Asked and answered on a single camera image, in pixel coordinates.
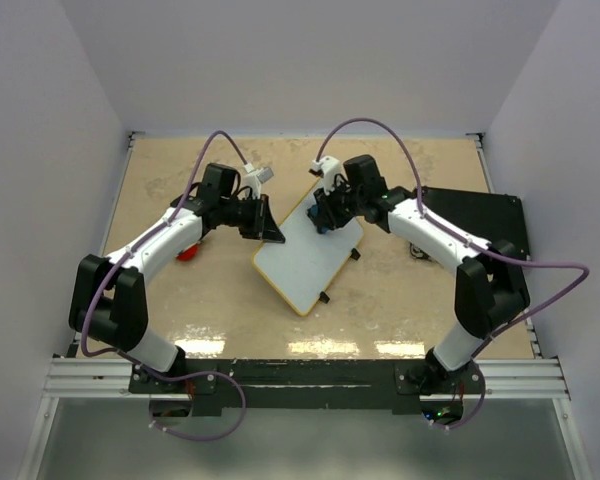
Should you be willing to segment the blue whiteboard eraser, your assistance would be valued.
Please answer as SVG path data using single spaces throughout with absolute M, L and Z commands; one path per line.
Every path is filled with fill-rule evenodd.
M 329 219 L 325 212 L 317 204 L 312 205 L 307 210 L 307 216 L 314 225 L 318 234 L 325 234 L 331 230 Z

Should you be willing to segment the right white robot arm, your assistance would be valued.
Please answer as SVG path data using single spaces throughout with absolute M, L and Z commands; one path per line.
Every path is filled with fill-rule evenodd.
M 307 210 L 318 233 L 341 229 L 362 217 L 423 249 L 454 276 L 456 323 L 410 375 L 413 383 L 449 392 L 486 339 L 530 304 L 515 246 L 463 231 L 420 205 L 414 193 L 388 187 L 370 155 L 345 162 L 322 157 L 309 171 L 319 179 L 314 203 Z

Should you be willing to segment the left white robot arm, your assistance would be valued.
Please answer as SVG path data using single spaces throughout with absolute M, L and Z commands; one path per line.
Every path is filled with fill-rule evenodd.
M 150 328 L 146 288 L 170 261 L 219 226 L 234 227 L 245 239 L 284 243 L 261 191 L 272 176 L 269 167 L 246 165 L 239 172 L 208 164 L 201 180 L 175 198 L 149 230 L 107 256 L 80 261 L 69 326 L 83 339 L 152 369 L 151 378 L 163 391 L 180 390 L 187 380 L 185 353 Z

